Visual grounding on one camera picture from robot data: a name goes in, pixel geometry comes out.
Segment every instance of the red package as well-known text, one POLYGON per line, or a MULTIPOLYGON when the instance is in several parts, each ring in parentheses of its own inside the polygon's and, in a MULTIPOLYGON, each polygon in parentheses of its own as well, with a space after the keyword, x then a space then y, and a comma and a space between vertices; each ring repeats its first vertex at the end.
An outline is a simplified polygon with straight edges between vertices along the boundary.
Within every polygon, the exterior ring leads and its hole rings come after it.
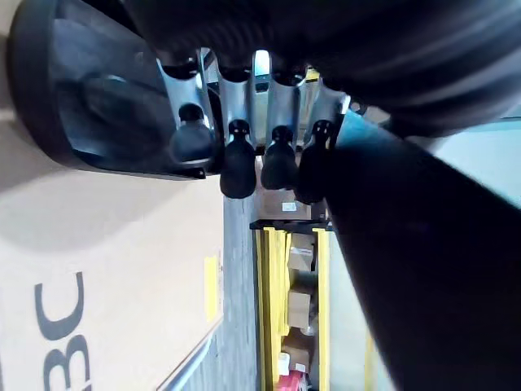
POLYGON ((302 372, 290 371, 288 376, 279 376, 277 391, 299 391, 302 375, 302 372))

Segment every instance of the yellow label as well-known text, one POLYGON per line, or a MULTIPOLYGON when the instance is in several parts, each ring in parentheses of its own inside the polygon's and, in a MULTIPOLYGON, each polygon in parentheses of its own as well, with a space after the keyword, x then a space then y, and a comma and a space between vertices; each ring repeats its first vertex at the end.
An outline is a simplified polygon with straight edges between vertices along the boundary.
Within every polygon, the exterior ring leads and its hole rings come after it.
POLYGON ((308 72, 306 73, 307 81, 317 81, 319 77, 320 77, 320 75, 318 74, 317 71, 315 71, 312 68, 308 69, 308 72))
POLYGON ((206 320, 213 322, 219 306, 219 262, 217 257, 204 258, 204 310, 206 320))

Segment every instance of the white label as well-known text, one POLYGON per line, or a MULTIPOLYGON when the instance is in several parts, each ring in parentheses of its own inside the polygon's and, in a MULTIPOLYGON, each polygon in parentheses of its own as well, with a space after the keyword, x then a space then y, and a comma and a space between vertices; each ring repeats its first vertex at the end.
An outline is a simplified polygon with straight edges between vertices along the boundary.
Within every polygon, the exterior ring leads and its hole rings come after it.
POLYGON ((295 202, 282 202, 282 211, 283 212, 296 212, 296 203, 295 202))
POLYGON ((296 254, 296 255, 305 255, 306 257, 312 257, 313 251, 308 250, 307 248, 297 248, 297 247, 291 247, 290 253, 296 254))
POLYGON ((295 370, 298 371, 298 372, 306 373, 306 366, 304 364, 296 363, 295 364, 295 370))

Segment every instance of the brown cardboard package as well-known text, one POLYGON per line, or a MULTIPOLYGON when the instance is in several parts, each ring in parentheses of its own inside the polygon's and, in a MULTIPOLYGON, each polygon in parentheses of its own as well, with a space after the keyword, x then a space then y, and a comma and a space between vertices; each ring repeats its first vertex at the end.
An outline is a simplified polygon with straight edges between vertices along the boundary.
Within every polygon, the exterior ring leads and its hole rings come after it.
MULTIPOLYGON (((5 55, 20 0, 0 2, 5 55)), ((222 318, 219 178, 65 169, 16 119, 0 63, 0 389, 152 390, 222 318)))
POLYGON ((287 295, 287 324, 290 327, 307 328, 311 307, 311 290, 292 288, 287 295))
POLYGON ((262 159, 256 159, 257 187, 255 206, 257 217, 265 220, 309 220, 311 207, 295 199, 293 190, 266 190, 261 185, 262 159))
POLYGON ((282 343, 282 351, 290 355, 290 371, 309 373, 313 359, 314 339, 296 328, 290 329, 282 343))
POLYGON ((291 234, 290 256, 287 263, 290 269, 311 271, 314 240, 313 235, 291 234))

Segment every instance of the yellow shelf rack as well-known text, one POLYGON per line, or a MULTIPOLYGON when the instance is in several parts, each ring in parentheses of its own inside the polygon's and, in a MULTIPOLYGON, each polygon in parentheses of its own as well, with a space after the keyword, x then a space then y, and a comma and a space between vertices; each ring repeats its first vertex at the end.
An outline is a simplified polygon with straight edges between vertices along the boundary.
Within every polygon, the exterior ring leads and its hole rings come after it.
POLYGON ((287 296, 291 273, 287 267, 291 234, 316 235, 318 244, 318 354, 319 389, 330 387, 330 254, 331 224, 310 221, 259 220, 255 231, 259 319, 260 389, 276 389, 278 356, 288 335, 287 296))

